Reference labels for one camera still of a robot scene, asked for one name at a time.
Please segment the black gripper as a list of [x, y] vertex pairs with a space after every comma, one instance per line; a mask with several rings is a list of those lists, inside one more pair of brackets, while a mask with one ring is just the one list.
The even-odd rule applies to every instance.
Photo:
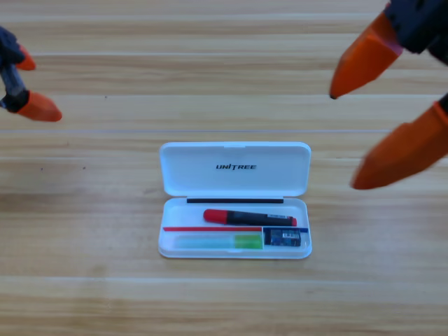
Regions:
[[27, 49], [23, 45], [19, 46], [15, 35], [1, 27], [1, 80], [6, 91], [1, 99], [1, 107], [34, 121], [60, 121], [62, 112], [53, 100], [28, 91], [18, 69], [33, 71], [36, 63]]
[[447, 64], [447, 2], [390, 1], [345, 50], [329, 95], [337, 99], [376, 80], [406, 49]]

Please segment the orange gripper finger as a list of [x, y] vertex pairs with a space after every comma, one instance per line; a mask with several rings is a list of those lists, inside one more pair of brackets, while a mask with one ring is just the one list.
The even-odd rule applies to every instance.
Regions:
[[351, 182], [357, 190], [382, 188], [418, 174], [447, 155], [447, 109], [441, 101], [394, 129], [363, 158]]

